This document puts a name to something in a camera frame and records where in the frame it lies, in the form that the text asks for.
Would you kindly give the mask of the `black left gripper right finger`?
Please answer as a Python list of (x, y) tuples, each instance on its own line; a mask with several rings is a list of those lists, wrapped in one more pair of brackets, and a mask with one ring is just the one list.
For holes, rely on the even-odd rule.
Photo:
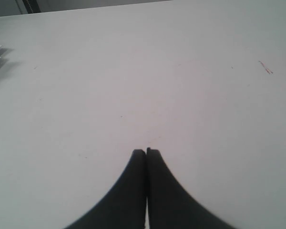
[(148, 217), (151, 229), (232, 229), (179, 184), (159, 150), (146, 151)]

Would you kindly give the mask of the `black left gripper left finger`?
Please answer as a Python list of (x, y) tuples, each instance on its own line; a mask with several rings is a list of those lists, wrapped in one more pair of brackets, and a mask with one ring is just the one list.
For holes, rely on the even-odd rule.
[(144, 229), (146, 202), (146, 153), (136, 149), (108, 193), (69, 229)]

